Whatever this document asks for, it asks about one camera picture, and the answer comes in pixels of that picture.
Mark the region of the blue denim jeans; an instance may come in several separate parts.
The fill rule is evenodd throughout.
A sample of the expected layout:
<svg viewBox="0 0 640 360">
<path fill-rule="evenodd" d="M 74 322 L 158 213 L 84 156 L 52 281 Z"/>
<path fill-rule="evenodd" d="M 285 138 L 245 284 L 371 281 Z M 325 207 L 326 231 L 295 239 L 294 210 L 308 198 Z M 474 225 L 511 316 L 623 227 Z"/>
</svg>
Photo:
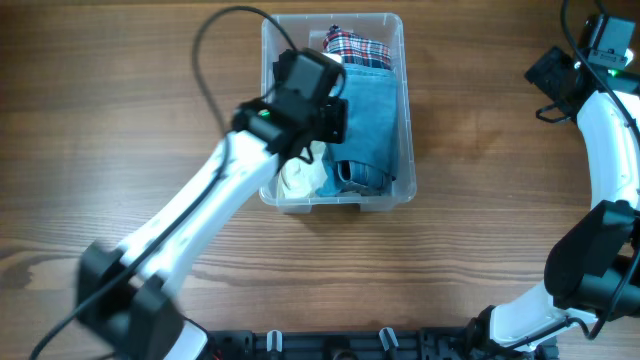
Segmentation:
<svg viewBox="0 0 640 360">
<path fill-rule="evenodd" d="M 327 179 L 316 194 L 383 195 L 397 176 L 397 80 L 387 69 L 347 64 L 345 70 L 346 85 L 340 95 L 347 102 L 345 139 L 326 146 Z"/>
</svg>

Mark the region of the plaid flannel shirt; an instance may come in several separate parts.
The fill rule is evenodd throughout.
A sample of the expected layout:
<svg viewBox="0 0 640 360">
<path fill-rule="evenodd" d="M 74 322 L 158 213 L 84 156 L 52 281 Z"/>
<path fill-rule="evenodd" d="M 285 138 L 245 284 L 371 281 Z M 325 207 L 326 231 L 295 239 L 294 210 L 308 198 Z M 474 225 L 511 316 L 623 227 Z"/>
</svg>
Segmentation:
<svg viewBox="0 0 640 360">
<path fill-rule="evenodd" d="M 332 25 L 323 40 L 325 52 L 340 55 L 346 64 L 391 69 L 390 48 L 382 42 L 362 37 Z"/>
</svg>

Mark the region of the black garment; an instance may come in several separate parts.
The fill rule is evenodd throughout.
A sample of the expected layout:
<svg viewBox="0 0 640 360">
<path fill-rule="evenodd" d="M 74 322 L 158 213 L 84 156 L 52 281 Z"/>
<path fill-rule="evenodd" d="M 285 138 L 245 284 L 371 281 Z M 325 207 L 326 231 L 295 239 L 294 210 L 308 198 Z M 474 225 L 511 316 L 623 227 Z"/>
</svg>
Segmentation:
<svg viewBox="0 0 640 360">
<path fill-rule="evenodd" d="M 287 49 L 278 56 L 278 60 L 272 63 L 274 86 L 280 86 L 289 75 L 289 72 L 296 61 L 297 52 Z"/>
</svg>

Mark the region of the cream white garment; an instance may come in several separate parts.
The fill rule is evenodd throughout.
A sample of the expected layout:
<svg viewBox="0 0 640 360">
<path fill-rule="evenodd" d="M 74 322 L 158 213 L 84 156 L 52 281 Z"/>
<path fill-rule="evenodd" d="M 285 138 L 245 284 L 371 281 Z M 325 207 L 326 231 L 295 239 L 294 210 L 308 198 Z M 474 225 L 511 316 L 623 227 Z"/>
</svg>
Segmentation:
<svg viewBox="0 0 640 360">
<path fill-rule="evenodd" d="M 316 191 L 327 180 L 322 157 L 326 145 L 313 141 L 311 153 L 314 161 L 307 164 L 301 159 L 294 158 L 287 161 L 278 175 L 277 196 L 283 199 L 312 198 Z"/>
</svg>

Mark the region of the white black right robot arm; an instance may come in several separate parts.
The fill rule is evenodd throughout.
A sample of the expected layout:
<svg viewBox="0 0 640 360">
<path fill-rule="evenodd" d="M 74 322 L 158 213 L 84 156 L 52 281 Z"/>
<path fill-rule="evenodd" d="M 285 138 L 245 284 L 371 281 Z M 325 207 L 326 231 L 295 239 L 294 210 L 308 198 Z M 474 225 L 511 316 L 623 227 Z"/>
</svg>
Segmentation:
<svg viewBox="0 0 640 360">
<path fill-rule="evenodd" d="M 525 74 L 551 99 L 559 122 L 577 125 L 589 162 L 591 209 L 550 251 L 543 280 L 515 300 L 473 318 L 463 359 L 544 359 L 557 335 L 578 328 L 594 340 L 608 322 L 639 315 L 639 77 L 626 72 L 635 22 L 605 8 L 575 39 L 551 48 Z"/>
</svg>

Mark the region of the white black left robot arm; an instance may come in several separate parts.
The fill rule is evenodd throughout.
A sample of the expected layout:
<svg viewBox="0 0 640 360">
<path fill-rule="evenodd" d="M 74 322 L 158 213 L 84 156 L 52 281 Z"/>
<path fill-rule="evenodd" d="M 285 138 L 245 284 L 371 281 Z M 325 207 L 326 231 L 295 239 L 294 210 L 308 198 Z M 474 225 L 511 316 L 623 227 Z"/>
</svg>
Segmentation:
<svg viewBox="0 0 640 360">
<path fill-rule="evenodd" d="M 312 142 L 341 142 L 346 71 L 335 55 L 295 51 L 285 76 L 240 104 L 211 157 L 151 220 L 112 251 L 80 259 L 75 319 L 124 359 L 207 359 L 206 330 L 175 299 L 197 257 L 235 212 Z"/>
</svg>

